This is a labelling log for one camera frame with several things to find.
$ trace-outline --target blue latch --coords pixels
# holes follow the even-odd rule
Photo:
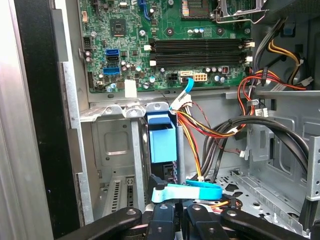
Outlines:
[[[150,139],[151,163],[177,160],[177,134],[175,124],[168,112],[147,114]]]
[[[162,203],[170,199],[219,200],[223,189],[216,184],[201,181],[186,181],[187,185],[168,184],[163,190],[153,189],[152,202]]]

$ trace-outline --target yellow cable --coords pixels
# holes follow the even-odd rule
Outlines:
[[[197,159],[197,150],[196,150],[196,147],[194,146],[193,142],[192,142],[192,139],[191,139],[191,136],[190,136],[190,133],[188,131],[188,128],[186,127],[186,125],[181,121],[181,120],[178,120],[180,125],[183,127],[183,131],[185,133],[185,136],[190,144],[190,147],[191,147],[191,150],[193,152],[193,155],[194,155],[194,159],[195,159],[195,166],[196,166],[196,172],[198,174],[199,177],[201,177],[201,167],[200,167],[200,163]]]

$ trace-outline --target metal frame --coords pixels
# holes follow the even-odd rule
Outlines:
[[[12,0],[0,9],[0,239],[52,240],[16,9]]]

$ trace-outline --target black ram slot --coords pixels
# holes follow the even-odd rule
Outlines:
[[[241,39],[198,39],[198,40],[151,40],[152,51],[190,52],[190,51],[239,51],[243,45]]]
[[[240,54],[184,54],[184,55],[158,55],[156,65],[158,67],[171,66],[203,66],[203,65],[237,65],[243,62]]]

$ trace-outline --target white sticker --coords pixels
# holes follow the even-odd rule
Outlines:
[[[274,86],[274,88],[272,88],[272,90],[270,92],[282,92],[283,90],[285,90],[286,86],[278,83],[277,85]]]
[[[131,99],[137,98],[137,87],[135,80],[124,80],[124,96]]]

